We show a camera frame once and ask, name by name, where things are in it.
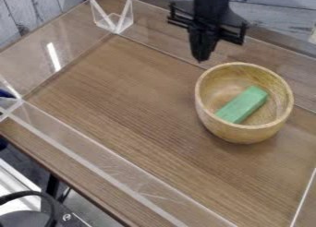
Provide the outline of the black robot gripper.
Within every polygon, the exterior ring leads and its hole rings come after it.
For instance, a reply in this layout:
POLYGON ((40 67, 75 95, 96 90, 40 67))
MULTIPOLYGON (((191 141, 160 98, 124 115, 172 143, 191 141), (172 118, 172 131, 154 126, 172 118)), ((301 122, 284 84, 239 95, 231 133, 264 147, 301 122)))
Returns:
POLYGON ((206 4, 171 1, 168 11, 167 22, 187 29, 191 55, 198 61, 210 58, 219 41, 243 44, 247 22, 229 6, 211 8, 206 4))

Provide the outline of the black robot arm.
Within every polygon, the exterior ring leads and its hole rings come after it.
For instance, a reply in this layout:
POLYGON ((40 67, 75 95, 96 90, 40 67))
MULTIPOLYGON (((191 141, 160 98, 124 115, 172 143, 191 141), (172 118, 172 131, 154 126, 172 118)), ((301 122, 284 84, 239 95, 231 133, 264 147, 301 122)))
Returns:
POLYGON ((219 41, 242 45, 246 20, 229 7, 229 0, 193 0, 186 6, 168 4, 167 23, 186 29, 190 52, 198 62, 207 61, 219 41))

